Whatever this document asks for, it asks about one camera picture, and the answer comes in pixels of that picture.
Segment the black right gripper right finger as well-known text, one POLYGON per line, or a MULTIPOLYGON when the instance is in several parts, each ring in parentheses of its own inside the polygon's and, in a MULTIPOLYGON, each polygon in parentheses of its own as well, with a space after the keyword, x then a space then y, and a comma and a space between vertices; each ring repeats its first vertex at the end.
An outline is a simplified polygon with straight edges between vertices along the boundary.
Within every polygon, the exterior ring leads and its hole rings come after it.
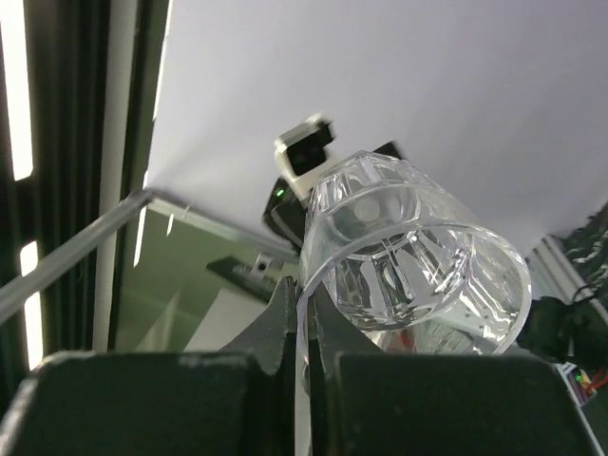
POLYGON ((334 306, 326 289, 309 300, 309 372, 311 379, 350 378, 384 352, 361 333, 334 306))

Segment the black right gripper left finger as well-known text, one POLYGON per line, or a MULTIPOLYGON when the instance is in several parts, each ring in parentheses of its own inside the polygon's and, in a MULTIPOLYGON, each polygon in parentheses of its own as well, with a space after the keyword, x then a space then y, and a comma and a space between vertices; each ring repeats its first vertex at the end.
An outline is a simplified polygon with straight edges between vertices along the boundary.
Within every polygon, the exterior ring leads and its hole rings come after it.
POLYGON ((293 375, 297 331, 295 291, 295 280, 291 276, 281 277, 263 312, 220 351, 252 355, 268 375, 282 371, 293 375))

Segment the clear wine glass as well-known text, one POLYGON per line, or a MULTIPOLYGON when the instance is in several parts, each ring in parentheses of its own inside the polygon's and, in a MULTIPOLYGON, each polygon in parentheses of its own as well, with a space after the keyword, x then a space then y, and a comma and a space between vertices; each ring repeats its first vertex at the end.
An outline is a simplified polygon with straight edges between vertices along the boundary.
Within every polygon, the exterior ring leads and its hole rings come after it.
POLYGON ((299 282, 300 315, 326 291, 356 329, 406 331, 419 353, 505 352, 532 301, 511 243, 409 161, 365 151, 313 187, 299 282))

